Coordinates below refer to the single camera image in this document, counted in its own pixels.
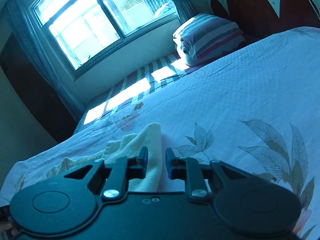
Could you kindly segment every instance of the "pillow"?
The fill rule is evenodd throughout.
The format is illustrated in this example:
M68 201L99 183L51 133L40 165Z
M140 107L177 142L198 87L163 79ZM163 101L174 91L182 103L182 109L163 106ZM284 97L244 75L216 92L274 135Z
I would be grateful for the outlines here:
M193 60L192 57L187 53L187 51L184 49L184 47L181 45L180 39L173 39L173 41L176 43L176 51L178 52L178 55L182 60L189 66L189 67L195 67L199 64Z
M235 50L245 41L242 34L235 22L201 13L181 25L173 40L195 62L201 63Z

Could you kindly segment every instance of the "window frame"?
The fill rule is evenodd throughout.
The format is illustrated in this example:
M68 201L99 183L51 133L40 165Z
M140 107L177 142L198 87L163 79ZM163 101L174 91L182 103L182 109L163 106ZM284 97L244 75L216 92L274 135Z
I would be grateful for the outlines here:
M110 56L120 48L124 47L125 45L129 44L130 42L136 40L137 38L145 35L146 33L168 23L175 19L178 19L177 12L172 14L166 15L161 18L157 18L148 22L147 24L141 26L140 28L135 29L134 31L128 33L127 35L124 34L121 27L117 24L116 20L111 15L111 12L108 10L107 6L104 4L103 0L97 0L98 5L100 5L101 9L117 31L120 38L101 50L95 56L90 58L87 62L83 63L78 69L74 69L72 63L69 61L68 57L62 51L62 48L59 46L58 42L51 34L49 27L53 22L60 17L60 15L67 10L72 4L74 4L78 0L69 0L64 6L62 6L45 24L42 24L37 12L36 6L41 0L35 0L29 7L29 11L36 22L37 27L39 28L40 32L44 36L46 42L51 47L52 52L58 58L60 63L62 64L63 68L67 72L68 76L73 80L76 81L79 77L81 77L84 73L90 70L92 67L97 65L99 62L104 60L106 57Z

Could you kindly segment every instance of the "hand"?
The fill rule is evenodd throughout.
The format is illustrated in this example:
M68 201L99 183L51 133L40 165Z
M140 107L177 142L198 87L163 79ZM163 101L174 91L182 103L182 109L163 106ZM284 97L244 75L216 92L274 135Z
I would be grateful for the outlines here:
M13 236L16 236L17 234L19 234L19 231L12 227L12 223L9 221L0 221L0 233L3 233L6 230L11 229L11 234Z

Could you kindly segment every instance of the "sunlight patch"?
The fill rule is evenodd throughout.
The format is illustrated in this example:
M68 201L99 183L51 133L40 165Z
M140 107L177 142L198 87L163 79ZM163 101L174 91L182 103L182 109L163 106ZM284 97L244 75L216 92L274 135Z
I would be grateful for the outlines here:
M161 80L167 78L167 77L171 77L173 75L175 75L175 71L173 71L172 69L170 69L169 67L163 67L160 68L154 72L151 73L151 75L153 76L153 78L160 83Z
M115 95L113 98L110 98L107 104L107 111L119 106L119 104L122 104L129 98L133 98L150 88L151 86L146 78L139 80L135 84L121 91L119 94Z
M103 102L101 105L98 105L92 109L90 109L85 116L84 123L87 124L89 122L92 122L93 120L96 120L97 118L101 117L104 111L104 107L106 106L106 102Z
M187 68L190 68L182 58L177 59L176 61L171 63L172 66L174 66L175 68L177 68L178 70L185 70Z

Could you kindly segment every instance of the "leaf pattern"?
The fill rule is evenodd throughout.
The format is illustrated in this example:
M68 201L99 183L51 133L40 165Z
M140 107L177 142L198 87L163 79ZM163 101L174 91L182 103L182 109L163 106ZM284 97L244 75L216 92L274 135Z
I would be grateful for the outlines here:
M293 168L292 168L292 190L293 193L295 193L298 197L300 197L302 187L303 187L303 176L301 167L298 161L295 162Z
M190 157L193 154L202 152L210 161L209 156L207 156L204 151L207 150L213 143L212 128L210 128L208 132L206 132L203 127L196 124L194 135L195 138L185 136L193 145L183 145L176 149L180 152L182 156L185 157Z
M313 228L315 227L316 225L314 225L313 227L311 227L307 232L304 233L304 235L301 237L301 240L306 240L307 237L310 235L311 231L313 230Z
M268 172L264 172L264 173L261 173L261 174L253 174L261 179L265 179L266 181L271 181L273 179L273 175L268 173Z
M192 137L186 136L186 138L195 146L197 146L197 142Z
M315 187L315 177L313 177L308 184L306 185L305 189L303 190L301 197L300 197L300 202L302 208L308 208L310 205L312 196L313 196L313 190Z
M279 182L279 180L282 179L284 182L288 182L290 184L293 193L299 197L302 210L293 232L297 236L300 236L305 223L312 213L311 210L308 210L308 207L311 203L314 192L313 177L301 193L308 175L308 155L302 136L298 128L291 124L292 157L290 166L289 155L285 142L276 129L261 120L250 120L244 122L244 124L246 124L268 146L268 148L262 146L250 148L239 146L240 149L255 157L266 170L264 173L255 175L269 181L272 176L276 177L276 182ZM306 240L314 227L315 225L306 231L301 239Z
M198 163L199 164L201 164L201 163L203 163L204 162L204 160L203 159L200 159L200 158L195 158L197 161L198 161Z
M203 151L207 143L207 133L204 128L197 124L195 126L195 140L199 150Z
M274 129L271 125L257 119L250 121L244 121L244 123L256 134L258 135L268 147L281 154L285 158L288 165L289 155L285 142L280 135L280 133Z
M304 145L304 141L302 136L294 125L291 125L292 128L292 166L299 162L302 176L303 176L303 183L306 182L307 174L308 174L308 155L307 150Z
M212 134L212 128L210 128L207 132L207 143L204 146L204 151L208 149L213 143L213 134Z
M277 181L282 179L282 171L289 172L288 163L285 158L270 148L264 146L249 148L239 146L239 148L255 157L268 173L276 177Z
M181 153L184 157L190 157L193 154L199 153L199 149L196 146L190 145L183 145L177 148L177 150Z

